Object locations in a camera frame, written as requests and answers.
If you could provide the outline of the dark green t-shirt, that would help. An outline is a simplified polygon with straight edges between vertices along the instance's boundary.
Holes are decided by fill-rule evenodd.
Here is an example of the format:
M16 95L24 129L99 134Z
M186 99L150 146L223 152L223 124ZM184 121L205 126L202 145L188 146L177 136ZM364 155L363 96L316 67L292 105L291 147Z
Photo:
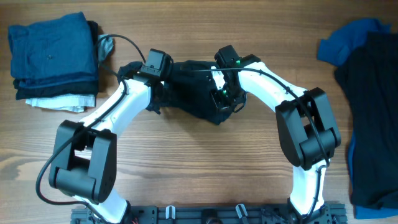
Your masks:
M218 68L214 62L187 60L174 63L169 79L155 80L140 73L142 62L131 62L118 71L118 75L127 79L143 81L153 88L148 111L160 113L161 107L175 107L219 125L230 117L232 112L219 112L211 99L210 91L215 89L212 79L212 66Z

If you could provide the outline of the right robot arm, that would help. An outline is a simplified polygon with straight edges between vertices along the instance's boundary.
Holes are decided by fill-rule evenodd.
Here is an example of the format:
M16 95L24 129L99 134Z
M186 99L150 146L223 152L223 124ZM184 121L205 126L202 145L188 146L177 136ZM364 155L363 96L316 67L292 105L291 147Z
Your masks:
M235 89L249 92L275 113L280 147L293 166L289 202L302 220L311 219L324 204L325 172L341 143L326 93L289 83L254 55L217 53L215 61L212 71L224 78L222 96Z

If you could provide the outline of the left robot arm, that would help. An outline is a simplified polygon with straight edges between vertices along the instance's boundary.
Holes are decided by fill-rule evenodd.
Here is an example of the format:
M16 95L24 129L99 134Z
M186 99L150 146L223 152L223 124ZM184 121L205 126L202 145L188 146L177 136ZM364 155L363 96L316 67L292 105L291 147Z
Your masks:
M117 140L149 106L157 82L141 75L125 78L93 114L78 123L65 120L57 129L54 148L67 146L50 165L49 184L85 202L101 223L130 221L130 204L114 189Z

